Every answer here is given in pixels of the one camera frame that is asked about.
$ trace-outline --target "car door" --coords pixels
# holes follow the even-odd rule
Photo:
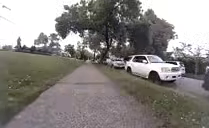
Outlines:
[[[148,67],[148,60],[145,56],[139,56],[139,74],[142,77],[146,77],[147,74],[149,73],[149,67]]]
[[[146,64],[143,63],[143,60],[147,61],[145,56],[135,56],[134,59],[132,60],[133,61],[133,63],[132,63],[133,72],[139,76],[142,76],[142,77],[145,76],[145,71],[146,71],[144,69]]]

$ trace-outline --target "white car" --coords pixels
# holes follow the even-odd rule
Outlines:
[[[185,75],[186,74],[186,68],[183,64],[183,62],[180,62],[180,61],[165,61],[166,63],[169,63],[169,64],[174,64],[174,65],[177,65],[180,67],[180,72],[182,73],[182,75]]]
[[[156,55],[133,55],[126,60],[125,70],[153,82],[174,82],[181,78],[180,67],[165,63]]]
[[[109,63],[109,65],[114,68],[124,68],[125,62],[123,59],[115,58],[115,59],[111,59],[111,62]]]

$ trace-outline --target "sky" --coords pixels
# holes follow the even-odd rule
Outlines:
[[[0,42],[16,45],[20,36],[22,44],[31,46],[40,32],[55,32],[55,18],[60,16],[63,5],[79,0],[0,0]],[[141,0],[142,8],[151,8],[158,17],[175,26],[178,39],[170,41],[168,51],[179,42],[209,47],[209,0]],[[61,45],[77,44],[81,39],[70,34]]]

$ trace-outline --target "car window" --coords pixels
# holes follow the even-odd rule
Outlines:
[[[136,56],[134,57],[133,62],[142,63],[143,60],[147,61],[147,58],[145,56]]]
[[[164,61],[158,56],[147,56],[150,63],[164,63]]]
[[[173,65],[178,65],[176,62],[172,62],[172,61],[166,61],[166,63],[173,64]]]

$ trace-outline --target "front bumper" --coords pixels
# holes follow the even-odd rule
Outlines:
[[[124,68],[125,65],[113,65],[115,68]]]
[[[159,77],[162,81],[173,81],[180,79],[182,77],[181,72],[173,72],[173,73],[160,73]]]

